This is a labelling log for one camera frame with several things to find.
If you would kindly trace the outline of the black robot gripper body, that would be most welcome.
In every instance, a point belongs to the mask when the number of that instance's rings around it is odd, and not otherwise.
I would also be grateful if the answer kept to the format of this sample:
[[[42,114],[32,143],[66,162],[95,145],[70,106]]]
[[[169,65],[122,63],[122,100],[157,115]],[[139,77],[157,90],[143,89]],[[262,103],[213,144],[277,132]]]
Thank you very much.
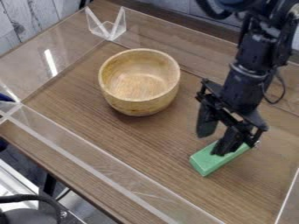
[[[234,109],[221,98],[222,89],[223,86],[219,83],[203,79],[195,98],[199,103],[207,102],[214,108],[219,123],[223,123],[227,128],[235,126],[245,133],[243,144],[255,147],[262,134],[269,131],[267,122],[257,108],[250,112]]]

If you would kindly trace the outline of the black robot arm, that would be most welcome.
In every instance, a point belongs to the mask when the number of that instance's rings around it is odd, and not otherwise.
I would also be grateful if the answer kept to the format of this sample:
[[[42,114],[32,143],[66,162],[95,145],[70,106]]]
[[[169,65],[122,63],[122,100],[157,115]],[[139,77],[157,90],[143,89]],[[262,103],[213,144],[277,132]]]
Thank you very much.
[[[209,0],[195,1],[215,19],[241,12],[246,14],[227,79],[222,85],[205,79],[197,94],[201,102],[198,137],[209,137],[218,125],[225,124],[226,133],[211,150],[214,155],[223,156],[243,144],[254,147],[269,130],[258,106],[269,101],[269,87],[273,80],[282,78],[278,70],[293,55],[299,0],[215,0],[221,12],[211,8]]]

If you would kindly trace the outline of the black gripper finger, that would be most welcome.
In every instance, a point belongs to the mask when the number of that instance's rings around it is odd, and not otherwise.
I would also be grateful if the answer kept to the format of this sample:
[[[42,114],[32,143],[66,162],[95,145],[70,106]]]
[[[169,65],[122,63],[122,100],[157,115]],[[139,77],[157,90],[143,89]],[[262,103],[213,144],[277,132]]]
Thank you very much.
[[[219,118],[217,117],[214,108],[205,101],[201,104],[198,123],[197,123],[197,134],[199,138],[209,137],[214,134],[219,124]]]
[[[217,142],[211,155],[226,156],[235,152],[245,142],[245,133],[235,127],[229,127],[223,138]]]

